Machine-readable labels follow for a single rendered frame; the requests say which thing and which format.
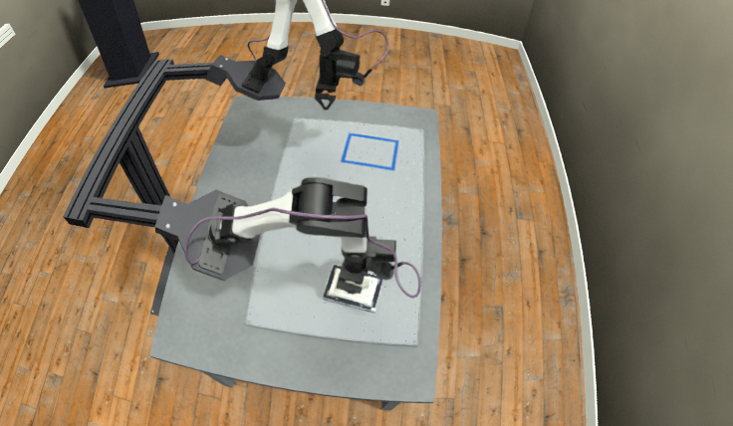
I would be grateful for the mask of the blue tape outline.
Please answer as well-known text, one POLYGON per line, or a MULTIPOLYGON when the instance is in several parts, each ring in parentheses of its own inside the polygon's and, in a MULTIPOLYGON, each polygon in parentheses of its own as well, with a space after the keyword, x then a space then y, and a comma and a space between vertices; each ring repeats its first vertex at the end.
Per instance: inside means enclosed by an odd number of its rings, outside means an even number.
POLYGON ((375 168, 388 169, 388 170, 393 170, 394 171, 394 169, 395 169, 395 162, 396 162, 396 156, 397 156, 398 143, 399 143, 399 140, 393 140, 393 139, 387 139, 387 138, 381 138, 381 137, 375 137, 375 136, 368 136, 368 135, 361 135, 361 134, 349 133, 341 162, 343 162, 343 163, 350 163, 350 164, 357 164, 357 165, 363 165, 363 166, 369 166, 369 167, 375 167, 375 168), (365 138, 372 138, 372 139, 378 139, 378 140, 395 142, 395 147, 394 147, 394 153, 393 153, 393 159, 392 159, 392 165, 391 165, 391 167, 386 167, 386 166, 380 166, 380 165, 374 165, 374 164, 368 164, 368 163, 361 163, 361 162, 355 162, 355 161, 345 160, 346 159, 346 155, 347 155, 347 151, 348 151, 348 148, 349 148, 350 140, 351 140, 351 137, 352 136, 359 136, 359 137, 365 137, 365 138))

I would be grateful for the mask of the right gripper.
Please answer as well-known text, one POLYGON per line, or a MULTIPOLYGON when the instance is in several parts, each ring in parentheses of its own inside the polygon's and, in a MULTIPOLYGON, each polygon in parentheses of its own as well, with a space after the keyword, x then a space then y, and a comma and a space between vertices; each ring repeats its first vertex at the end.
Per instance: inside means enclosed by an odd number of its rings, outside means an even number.
POLYGON ((390 262, 372 262, 370 257, 366 257, 365 260, 358 264, 350 263, 345 258, 338 276, 337 288, 346 290, 346 292, 351 295, 354 293, 360 294, 363 287, 348 283, 346 280, 361 285, 368 271, 380 273, 389 277, 391 266, 392 263, 390 262))

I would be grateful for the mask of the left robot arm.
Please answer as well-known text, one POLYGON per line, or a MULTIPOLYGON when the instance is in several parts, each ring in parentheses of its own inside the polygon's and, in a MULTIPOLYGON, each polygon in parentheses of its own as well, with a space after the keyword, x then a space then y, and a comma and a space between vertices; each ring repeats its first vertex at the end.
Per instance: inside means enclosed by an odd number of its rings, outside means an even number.
MULTIPOLYGON (((303 0, 313 21, 317 41, 321 48, 319 68, 355 76, 360 68, 361 56, 340 50, 344 37, 333 25, 323 0, 303 0), (322 55, 323 54, 323 55, 322 55), (336 61, 336 62, 335 62, 336 61)), ((270 38, 263 56, 242 83, 242 87, 258 94, 272 71, 273 65, 284 61, 288 54, 288 34, 297 0, 276 0, 276 10, 270 38)))

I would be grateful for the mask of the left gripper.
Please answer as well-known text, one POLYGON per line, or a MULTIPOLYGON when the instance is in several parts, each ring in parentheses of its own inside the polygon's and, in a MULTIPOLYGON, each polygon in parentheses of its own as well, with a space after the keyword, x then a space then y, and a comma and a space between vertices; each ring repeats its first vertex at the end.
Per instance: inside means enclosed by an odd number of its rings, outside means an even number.
POLYGON ((320 70, 320 78, 318 79, 315 93, 315 100, 321 105, 323 110, 328 110, 332 103, 335 101, 336 96, 330 94, 322 94, 323 91, 328 93, 334 93, 337 85, 339 84, 340 78, 358 79, 364 81, 364 75, 358 72, 356 76, 349 76, 346 74, 338 73, 336 70, 332 72, 323 72, 320 70), (338 74, 338 75, 337 75, 338 74), (329 100, 327 106, 325 106, 322 100, 329 100))

